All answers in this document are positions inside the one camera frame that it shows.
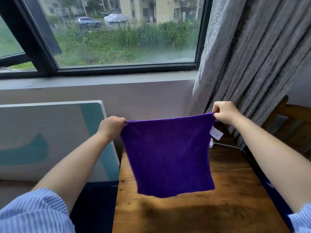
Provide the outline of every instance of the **microfiber towel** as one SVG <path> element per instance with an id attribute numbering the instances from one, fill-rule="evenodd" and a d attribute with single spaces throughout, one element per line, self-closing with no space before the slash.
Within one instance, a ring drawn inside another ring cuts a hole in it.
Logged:
<path id="1" fill-rule="evenodd" d="M 208 161 L 214 123 L 212 113 L 128 121 L 121 138 L 138 193 L 168 198 L 215 189 Z"/>

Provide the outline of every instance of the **hand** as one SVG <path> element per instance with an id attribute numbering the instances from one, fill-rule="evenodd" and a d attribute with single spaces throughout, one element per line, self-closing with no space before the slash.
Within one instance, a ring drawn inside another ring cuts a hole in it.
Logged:
<path id="1" fill-rule="evenodd" d="M 212 112 L 219 121 L 230 125 L 233 125 L 235 118 L 243 116 L 231 101 L 216 101 Z"/>
<path id="2" fill-rule="evenodd" d="M 111 116 L 101 121 L 97 134 L 100 134 L 103 138 L 108 139 L 110 142 L 120 135 L 122 128 L 126 125 L 125 118 Z"/>

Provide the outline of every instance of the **wooden chair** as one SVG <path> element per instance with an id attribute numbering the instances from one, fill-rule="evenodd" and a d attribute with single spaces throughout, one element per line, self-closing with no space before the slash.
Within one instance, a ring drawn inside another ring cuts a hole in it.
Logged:
<path id="1" fill-rule="evenodd" d="M 277 115 L 288 117 L 274 136 L 306 158 L 311 158 L 311 108 L 288 105 L 287 101 L 288 96 L 285 96 L 267 118 L 262 128 L 266 130 L 275 121 Z"/>

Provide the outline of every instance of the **wooden table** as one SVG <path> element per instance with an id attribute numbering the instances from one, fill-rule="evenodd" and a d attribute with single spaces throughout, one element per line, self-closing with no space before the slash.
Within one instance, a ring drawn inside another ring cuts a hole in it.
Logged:
<path id="1" fill-rule="evenodd" d="M 227 132 L 220 143 L 234 145 Z M 209 160 L 215 190 L 159 199 L 137 194 L 123 151 L 112 232 L 290 232 L 238 149 L 214 145 Z"/>

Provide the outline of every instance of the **fence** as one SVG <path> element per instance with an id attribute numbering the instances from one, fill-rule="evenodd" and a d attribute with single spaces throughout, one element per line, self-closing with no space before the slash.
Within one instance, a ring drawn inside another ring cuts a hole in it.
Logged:
<path id="1" fill-rule="evenodd" d="M 59 31 L 65 31 L 69 28 L 80 29 L 81 31 L 107 31 L 107 30 L 118 30 L 131 26 L 130 23 L 75 23 L 73 21 L 59 21 L 50 23 L 52 28 L 56 28 Z"/>

